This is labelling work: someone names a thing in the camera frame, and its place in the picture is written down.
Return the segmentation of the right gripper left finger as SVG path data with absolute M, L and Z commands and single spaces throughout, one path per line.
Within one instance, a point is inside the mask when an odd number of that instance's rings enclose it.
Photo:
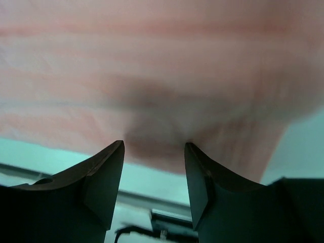
M 123 165 L 124 154 L 124 143 L 119 140 L 85 161 Z M 104 242 L 115 203 L 95 210 L 71 192 L 38 195 L 2 186 L 1 242 Z

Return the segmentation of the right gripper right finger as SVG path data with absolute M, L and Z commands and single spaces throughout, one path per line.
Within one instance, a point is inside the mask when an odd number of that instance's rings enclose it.
M 200 242 L 323 242 L 323 179 L 248 180 L 184 149 L 193 229 Z

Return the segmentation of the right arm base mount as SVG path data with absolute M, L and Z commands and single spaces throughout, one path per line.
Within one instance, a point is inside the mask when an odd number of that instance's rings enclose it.
M 128 224 L 115 231 L 115 242 L 123 234 L 137 233 L 168 242 L 199 242 L 198 233 L 193 230 L 192 217 L 162 211 L 150 210 L 151 229 Z

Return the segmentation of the salmon pink t-shirt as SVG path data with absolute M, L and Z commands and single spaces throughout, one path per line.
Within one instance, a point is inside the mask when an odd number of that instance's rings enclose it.
M 260 181 L 323 106 L 323 1 L 1 1 L 1 136 Z

